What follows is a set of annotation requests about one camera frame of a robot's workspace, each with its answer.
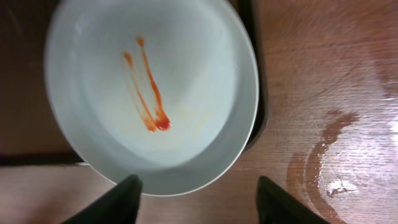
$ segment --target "wooden table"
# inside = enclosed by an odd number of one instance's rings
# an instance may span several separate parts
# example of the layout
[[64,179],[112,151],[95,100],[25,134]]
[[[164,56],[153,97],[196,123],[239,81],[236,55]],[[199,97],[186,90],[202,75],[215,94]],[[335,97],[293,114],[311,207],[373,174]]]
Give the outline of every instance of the wooden table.
[[[398,1],[262,0],[259,9],[265,134],[209,187],[143,196],[138,223],[256,223],[260,175],[332,223],[397,223]],[[54,136],[38,141],[68,149]],[[57,223],[111,187],[89,167],[2,168],[0,179],[0,223]]]

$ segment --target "wet spot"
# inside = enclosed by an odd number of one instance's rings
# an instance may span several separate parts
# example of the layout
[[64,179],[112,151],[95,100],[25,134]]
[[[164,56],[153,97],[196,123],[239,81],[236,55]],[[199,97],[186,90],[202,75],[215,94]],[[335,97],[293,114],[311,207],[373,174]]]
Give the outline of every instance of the wet spot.
[[328,184],[325,189],[327,196],[333,198],[338,194],[358,192],[355,185],[349,183],[347,180],[336,180]]
[[299,202],[306,204],[301,192],[304,188],[304,168],[305,168],[305,154],[295,153],[290,159],[287,167],[286,187],[290,194],[292,194]]
[[336,116],[335,120],[329,123],[322,132],[321,140],[316,143],[308,156],[307,165],[305,166],[305,188],[311,202],[315,208],[329,221],[335,223],[344,223],[338,217],[336,210],[322,198],[319,190],[319,181],[322,169],[322,156],[329,150],[329,146],[335,143],[338,135],[344,127],[351,125],[358,120],[358,114],[346,113],[340,110],[332,110],[327,112],[327,116]]

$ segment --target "water spill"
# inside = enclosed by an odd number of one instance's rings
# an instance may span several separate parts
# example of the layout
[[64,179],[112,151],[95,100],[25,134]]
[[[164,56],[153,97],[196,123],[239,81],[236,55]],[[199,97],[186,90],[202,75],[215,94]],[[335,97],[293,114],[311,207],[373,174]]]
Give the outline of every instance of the water spill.
[[286,174],[286,187],[299,202],[306,204],[301,192],[304,187],[305,154],[295,153],[290,159]]
[[150,131],[152,133],[155,132],[156,129],[159,129],[161,131],[166,131],[171,127],[171,122],[163,109],[162,96],[160,95],[159,89],[155,83],[154,77],[152,75],[152,72],[151,72],[151,69],[149,66],[148,57],[147,57],[145,47],[144,47],[144,39],[142,37],[137,37],[136,42],[137,42],[138,46],[141,48],[141,54],[142,54],[142,59],[144,61],[146,74],[150,81],[150,86],[152,88],[152,94],[155,96],[155,103],[154,103],[156,105],[154,108],[155,116],[153,116],[152,113],[150,112],[148,104],[145,101],[145,99],[142,96],[142,93],[140,91],[138,79],[137,79],[137,72],[136,72],[136,69],[134,68],[133,57],[129,52],[124,52],[123,58],[129,65],[129,71],[130,71],[131,78],[134,83],[134,88],[136,89],[136,94],[138,95],[139,102],[141,103],[142,107],[144,108],[143,111],[139,109],[138,103],[136,102],[136,97],[134,97],[135,94],[129,88],[130,94],[133,97],[134,105],[136,106],[136,109],[138,110],[141,120],[144,122],[148,131]]
[[321,176],[322,156],[329,150],[329,146],[335,143],[338,135],[344,127],[351,125],[358,120],[358,114],[344,114],[340,110],[329,111],[326,115],[337,117],[334,122],[328,124],[322,132],[322,138],[316,143],[308,156],[307,165],[305,166],[305,188],[311,202],[315,208],[327,219],[334,220],[337,223],[344,223],[338,217],[335,209],[322,198],[319,190],[319,181]]
[[351,184],[347,180],[335,180],[332,183],[328,184],[325,190],[327,196],[331,198],[335,197],[335,195],[342,193],[358,192],[355,185]]

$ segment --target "red sauce streak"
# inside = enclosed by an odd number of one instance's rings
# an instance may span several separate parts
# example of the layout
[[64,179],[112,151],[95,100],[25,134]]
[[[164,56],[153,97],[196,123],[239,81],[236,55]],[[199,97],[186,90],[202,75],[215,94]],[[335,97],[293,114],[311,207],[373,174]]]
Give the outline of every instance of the red sauce streak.
[[146,73],[148,75],[150,85],[152,87],[152,91],[154,92],[154,95],[156,97],[156,107],[155,107],[156,116],[155,116],[155,118],[151,115],[149,108],[147,106],[147,103],[145,102],[144,98],[142,97],[141,91],[139,89],[139,85],[138,85],[137,79],[136,79],[136,73],[134,70],[134,62],[133,62],[132,56],[130,53],[124,52],[123,57],[124,57],[124,59],[126,59],[126,62],[129,64],[129,68],[131,71],[131,78],[133,80],[134,87],[137,91],[140,102],[141,102],[142,106],[144,107],[144,112],[138,108],[136,102],[134,102],[134,104],[140,114],[141,120],[144,122],[145,126],[147,127],[147,129],[150,132],[153,133],[156,131],[156,129],[159,129],[161,131],[166,131],[171,127],[171,122],[163,110],[162,96],[160,95],[159,89],[155,83],[154,77],[150,70],[148,57],[147,57],[145,47],[144,47],[144,39],[142,37],[137,37],[136,41],[137,41],[137,44],[141,48],[142,58],[144,60]]

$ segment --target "dark tray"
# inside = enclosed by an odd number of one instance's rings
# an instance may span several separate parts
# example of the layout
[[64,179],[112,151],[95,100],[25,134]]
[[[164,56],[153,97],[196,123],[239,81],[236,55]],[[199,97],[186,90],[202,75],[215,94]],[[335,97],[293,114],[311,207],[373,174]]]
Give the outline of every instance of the dark tray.
[[[264,55],[262,53],[262,40],[259,27],[258,0],[230,0],[240,15],[243,24],[248,31],[253,48],[256,54],[257,66],[259,70],[259,105],[257,116],[254,123],[249,141],[244,151],[249,150],[263,134],[268,120],[267,103],[267,82],[264,65]],[[27,166],[27,165],[69,165],[85,164],[83,159],[74,151],[57,154],[34,154],[23,156],[0,157],[0,166]]]

